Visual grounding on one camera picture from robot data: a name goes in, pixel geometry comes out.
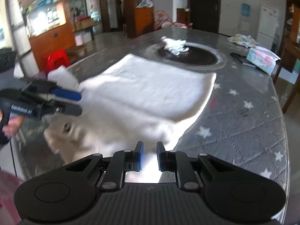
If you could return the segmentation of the person left hand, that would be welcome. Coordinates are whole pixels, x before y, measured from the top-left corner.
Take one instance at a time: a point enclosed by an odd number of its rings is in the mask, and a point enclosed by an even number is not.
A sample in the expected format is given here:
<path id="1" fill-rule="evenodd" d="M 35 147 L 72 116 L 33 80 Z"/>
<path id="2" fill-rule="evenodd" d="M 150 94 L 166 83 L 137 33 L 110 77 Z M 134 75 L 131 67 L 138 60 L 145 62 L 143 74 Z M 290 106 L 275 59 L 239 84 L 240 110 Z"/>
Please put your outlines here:
<path id="1" fill-rule="evenodd" d="M 21 115 L 11 117 L 8 124 L 3 126 L 4 135 L 8 138 L 14 137 L 19 132 L 24 119 L 25 117 Z"/>

